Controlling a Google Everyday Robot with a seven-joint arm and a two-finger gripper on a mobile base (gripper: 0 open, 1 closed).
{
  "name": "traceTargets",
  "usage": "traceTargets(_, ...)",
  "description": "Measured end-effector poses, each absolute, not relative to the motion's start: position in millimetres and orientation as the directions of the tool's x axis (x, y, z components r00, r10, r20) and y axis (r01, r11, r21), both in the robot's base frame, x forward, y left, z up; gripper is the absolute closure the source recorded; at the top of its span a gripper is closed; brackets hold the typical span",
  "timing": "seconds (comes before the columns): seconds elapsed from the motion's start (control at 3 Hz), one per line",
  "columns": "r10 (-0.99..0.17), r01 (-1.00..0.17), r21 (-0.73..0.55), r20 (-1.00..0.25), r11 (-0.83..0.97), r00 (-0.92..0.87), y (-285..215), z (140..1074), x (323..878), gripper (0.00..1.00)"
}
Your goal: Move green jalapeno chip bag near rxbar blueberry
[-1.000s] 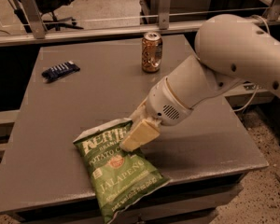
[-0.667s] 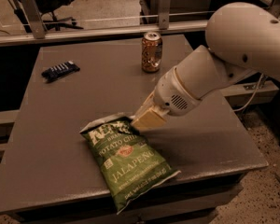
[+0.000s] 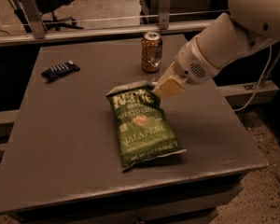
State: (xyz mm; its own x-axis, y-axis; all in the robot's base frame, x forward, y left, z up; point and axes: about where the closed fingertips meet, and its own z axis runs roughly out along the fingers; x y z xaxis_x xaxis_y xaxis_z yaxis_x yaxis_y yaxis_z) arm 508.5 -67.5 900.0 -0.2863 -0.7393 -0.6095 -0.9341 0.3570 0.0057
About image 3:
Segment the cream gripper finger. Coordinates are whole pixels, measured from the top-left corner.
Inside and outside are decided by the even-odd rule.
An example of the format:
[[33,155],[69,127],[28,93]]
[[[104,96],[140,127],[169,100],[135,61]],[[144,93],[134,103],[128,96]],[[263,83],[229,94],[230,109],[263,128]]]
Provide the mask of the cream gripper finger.
[[171,63],[161,78],[157,81],[154,92],[175,92],[175,63]]
[[178,95],[185,91],[187,80],[179,77],[161,78],[155,86],[155,94],[161,99]]

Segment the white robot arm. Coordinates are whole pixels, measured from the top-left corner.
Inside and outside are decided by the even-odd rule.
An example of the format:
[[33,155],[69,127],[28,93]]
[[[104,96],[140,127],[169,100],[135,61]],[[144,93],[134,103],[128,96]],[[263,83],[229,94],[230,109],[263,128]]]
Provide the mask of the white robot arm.
[[176,54],[153,89],[160,98],[202,84],[230,63],[280,41],[280,0],[228,0],[219,15]]

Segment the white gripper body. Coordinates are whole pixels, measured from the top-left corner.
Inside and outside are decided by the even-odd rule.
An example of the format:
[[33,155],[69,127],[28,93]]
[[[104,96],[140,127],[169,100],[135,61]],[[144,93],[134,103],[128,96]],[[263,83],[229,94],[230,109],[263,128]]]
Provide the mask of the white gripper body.
[[221,71],[203,55],[198,35],[194,36],[176,54],[174,70],[192,85],[203,84]]

